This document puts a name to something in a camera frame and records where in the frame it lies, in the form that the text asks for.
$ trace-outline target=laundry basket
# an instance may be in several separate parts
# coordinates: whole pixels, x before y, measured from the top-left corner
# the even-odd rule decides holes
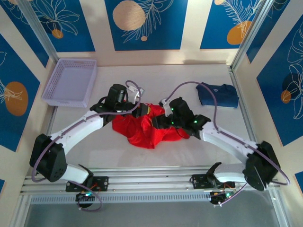
[[[97,74],[97,61],[59,59],[42,94],[49,105],[87,107]]]

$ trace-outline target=cream wall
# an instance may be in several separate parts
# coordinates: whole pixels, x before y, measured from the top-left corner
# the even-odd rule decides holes
[[[0,7],[0,34],[40,81],[40,87],[25,125],[18,149],[15,152],[0,146],[0,179],[5,180],[0,198],[0,226],[9,225],[25,175],[35,138],[43,130],[47,104],[40,99],[52,64],[47,69],[41,64],[22,35]]]
[[[303,223],[303,194],[294,176],[303,171],[303,138],[282,147],[256,77],[302,16],[302,12],[302,2],[291,0],[252,64],[244,58],[236,69],[254,132],[259,141],[266,140],[273,145],[282,169],[291,180],[290,186],[282,186],[281,189],[295,227],[301,227]]]
[[[213,0],[188,0],[180,50],[116,52],[104,0],[80,0],[96,52],[64,52],[59,57],[90,57],[99,66],[162,64],[231,64],[238,49],[200,50]]]

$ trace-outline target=white table surface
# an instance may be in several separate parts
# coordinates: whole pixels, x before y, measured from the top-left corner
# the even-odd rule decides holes
[[[145,89],[142,102],[157,104],[182,82],[198,81],[212,85],[232,84],[226,65],[169,65],[98,67],[97,78],[87,108],[58,107],[52,133],[82,117],[93,104],[107,95],[115,84],[135,81]],[[196,85],[184,85],[172,98],[183,97],[194,114],[213,118],[214,107],[202,106]],[[218,108],[217,124],[248,139],[240,108]],[[175,142],[163,141],[156,149],[143,149],[128,143],[127,138],[112,130],[109,123],[78,143],[67,155],[70,164],[89,168],[150,167],[150,166],[211,166],[215,162],[239,161],[213,144],[194,137]]]

